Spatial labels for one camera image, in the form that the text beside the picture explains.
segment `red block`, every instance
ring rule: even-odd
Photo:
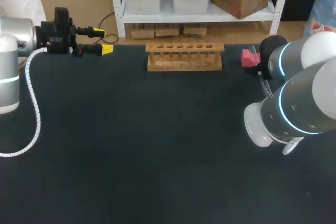
[[[243,49],[241,56],[241,65],[244,68],[255,67],[260,63],[260,53],[252,54],[249,49]]]

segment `black cable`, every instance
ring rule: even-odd
[[[110,17],[110,16],[113,15],[113,14],[114,14],[114,12],[112,12],[112,13],[106,15],[106,16],[101,20],[101,22],[99,23],[99,27],[98,27],[98,28],[101,29],[101,24],[104,22],[104,20],[107,19],[108,17]],[[116,42],[119,40],[119,36],[116,35],[116,34],[107,34],[107,35],[105,36],[105,38],[110,37],[110,36],[115,36],[117,39],[116,39],[115,41],[113,41],[113,42],[109,42],[109,41],[104,40],[104,38],[100,38],[100,39],[98,39],[96,42],[94,42],[94,43],[92,43],[92,44],[96,44],[96,43],[98,43],[98,42],[101,41],[101,40],[104,41],[106,44],[114,44],[114,43],[116,43]]]

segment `red object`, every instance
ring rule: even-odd
[[[244,68],[255,67],[260,63],[260,53],[252,54],[249,49],[243,49],[241,56],[241,65]]]
[[[319,23],[315,23],[315,24],[313,25],[313,30],[315,30],[315,29],[319,29],[321,26],[322,26],[321,24],[319,24]]]

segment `blue light ring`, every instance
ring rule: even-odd
[[[281,91],[280,91],[280,95],[279,95],[279,108],[280,108],[280,112],[283,116],[283,118],[285,119],[285,121],[290,125],[292,126],[295,130],[299,131],[299,132],[302,132],[302,133],[305,133],[305,134],[310,134],[310,135],[317,135],[317,134],[321,134],[322,132],[317,132],[317,133],[312,133],[312,132],[307,132],[307,131],[303,131],[303,130],[300,130],[299,128],[297,128],[294,124],[292,124],[288,118],[286,117],[285,113],[283,112],[283,109],[282,109],[282,105],[281,105],[281,96],[282,96],[282,92],[286,86],[288,82],[286,82],[282,88],[281,88]]]
[[[285,76],[285,72],[284,72],[284,70],[282,69],[281,59],[282,59],[282,54],[283,54],[283,52],[284,52],[285,49],[289,46],[289,44],[291,44],[291,42],[284,46],[284,48],[282,49],[282,51],[281,51],[281,53],[280,53],[280,56],[279,56],[279,69],[280,69],[280,72],[281,72],[281,74],[282,74],[283,76]]]

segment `floor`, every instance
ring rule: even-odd
[[[74,19],[75,25],[80,27],[98,26],[105,15],[113,11],[112,0],[42,0],[48,20],[54,18],[54,7],[67,7],[70,16]],[[209,24],[208,35],[201,41],[222,41],[226,44],[248,44],[260,43],[268,37],[271,22],[232,22],[232,23],[212,23]],[[281,22],[278,34],[283,35],[287,40],[295,40],[303,36],[305,22]],[[116,34],[117,27],[114,16],[104,21],[102,28],[108,34]],[[91,43],[95,39],[78,37],[80,43]],[[133,40],[130,38],[120,38],[119,44],[144,44],[149,40]],[[155,41],[175,42],[175,41],[200,41],[195,38],[173,38],[155,39]]]

